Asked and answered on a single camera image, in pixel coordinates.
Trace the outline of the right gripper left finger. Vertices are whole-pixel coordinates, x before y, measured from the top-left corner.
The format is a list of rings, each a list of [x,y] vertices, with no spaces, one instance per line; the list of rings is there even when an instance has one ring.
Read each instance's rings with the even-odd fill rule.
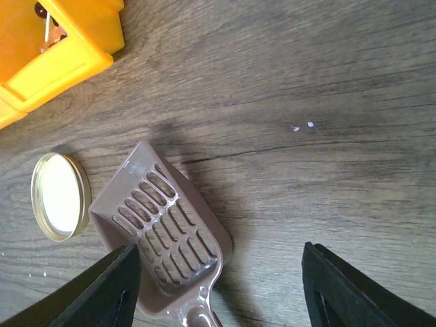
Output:
[[[2,326],[131,326],[141,275],[137,245],[123,245]]]

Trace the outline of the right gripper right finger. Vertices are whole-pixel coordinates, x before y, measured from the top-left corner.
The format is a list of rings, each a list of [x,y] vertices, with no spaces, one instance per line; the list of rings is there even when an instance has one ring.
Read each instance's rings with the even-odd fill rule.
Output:
[[[321,244],[305,243],[302,282],[312,326],[434,326],[435,317],[393,294]]]

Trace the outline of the brown plastic scoop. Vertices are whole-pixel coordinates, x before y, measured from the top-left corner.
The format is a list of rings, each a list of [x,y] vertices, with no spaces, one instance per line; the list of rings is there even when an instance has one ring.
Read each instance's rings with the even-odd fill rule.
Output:
[[[182,326],[219,326],[211,292],[233,251],[230,234],[192,183],[137,143],[89,207],[107,250],[137,245],[139,310]]]

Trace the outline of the orange bin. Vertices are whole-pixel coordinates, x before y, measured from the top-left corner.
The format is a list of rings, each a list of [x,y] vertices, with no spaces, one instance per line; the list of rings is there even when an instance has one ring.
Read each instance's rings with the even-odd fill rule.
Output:
[[[45,51],[34,1],[1,2],[1,108],[31,112],[108,69],[124,47],[123,1],[42,1],[67,36]]]
[[[0,129],[17,122],[26,116],[26,112],[20,112],[3,100],[0,101]]]

